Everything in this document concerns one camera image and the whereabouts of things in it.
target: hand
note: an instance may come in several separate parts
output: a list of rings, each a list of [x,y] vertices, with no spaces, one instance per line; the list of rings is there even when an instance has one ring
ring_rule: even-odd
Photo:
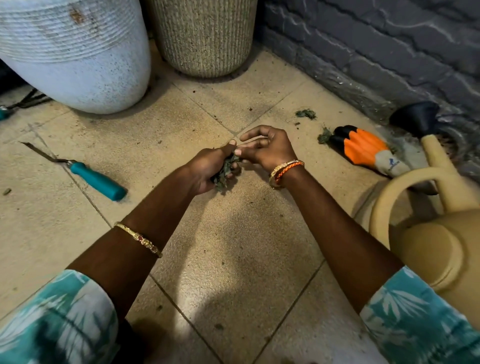
[[[235,149],[235,155],[249,162],[260,164],[268,173],[282,163],[297,159],[287,132],[283,129],[260,125],[247,131],[240,137],[240,140],[245,142],[260,135],[263,138],[238,146]]]
[[[235,149],[237,142],[230,140],[226,146],[214,149],[202,149],[198,154],[185,166],[190,170],[194,178],[195,194],[203,194],[210,191],[215,185],[210,178],[215,175],[223,167],[223,161]],[[232,163],[233,173],[227,175],[227,178],[233,178],[234,174],[240,170],[238,163]]]

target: person's right arm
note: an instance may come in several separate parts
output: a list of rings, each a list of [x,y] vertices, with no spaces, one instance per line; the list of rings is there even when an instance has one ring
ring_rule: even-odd
[[[240,137],[249,143],[235,154],[260,164],[268,173],[297,159],[284,130],[261,125]],[[280,184],[291,193],[338,284],[359,313],[403,263],[357,224],[302,166],[289,169]]]

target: bracelet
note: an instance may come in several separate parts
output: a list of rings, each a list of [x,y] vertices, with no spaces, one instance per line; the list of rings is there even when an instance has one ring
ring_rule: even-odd
[[[274,168],[274,170],[272,171],[272,173],[270,174],[270,186],[272,188],[283,188],[282,186],[280,186],[277,182],[278,182],[278,179],[276,178],[276,175],[279,173],[279,171],[281,170],[284,170],[286,167],[292,165],[292,164],[295,164],[296,166],[298,165],[305,165],[305,163],[303,163],[301,160],[291,160],[290,162],[286,162],[286,163],[282,163],[280,164],[279,166],[276,166]]]
[[[126,231],[129,233],[136,241],[140,242],[141,245],[143,245],[145,248],[149,249],[153,254],[155,254],[157,257],[161,258],[162,257],[162,252],[152,244],[150,240],[147,238],[144,238],[142,235],[140,235],[137,232],[134,232],[133,230],[127,228],[125,225],[120,224],[119,222],[116,222],[114,227],[117,226],[120,229]]]
[[[286,166],[285,168],[282,169],[282,171],[275,178],[275,182],[278,184],[278,182],[280,181],[280,178],[282,178],[282,176],[285,174],[285,172],[288,171],[290,168],[293,168],[293,167],[296,167],[296,166],[303,166],[303,165],[305,165],[305,163],[298,161],[298,162],[295,162],[295,163],[292,163],[292,164]]]

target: brown stain on pot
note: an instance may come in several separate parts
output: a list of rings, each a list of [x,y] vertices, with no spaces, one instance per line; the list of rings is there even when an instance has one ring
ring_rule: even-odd
[[[85,21],[84,15],[77,9],[72,8],[70,10],[70,17],[73,19],[73,21],[77,24],[81,24]]]

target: person's left hand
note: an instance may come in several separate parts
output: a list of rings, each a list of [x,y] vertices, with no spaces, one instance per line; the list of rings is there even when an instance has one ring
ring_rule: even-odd
[[[210,178],[215,175],[223,167],[223,161],[233,153],[237,142],[230,140],[229,143],[221,148],[202,149],[198,154],[185,166],[195,178],[194,191],[195,194],[203,194],[212,190],[215,185]],[[231,179],[240,170],[237,162],[232,163],[233,173],[227,175]]]

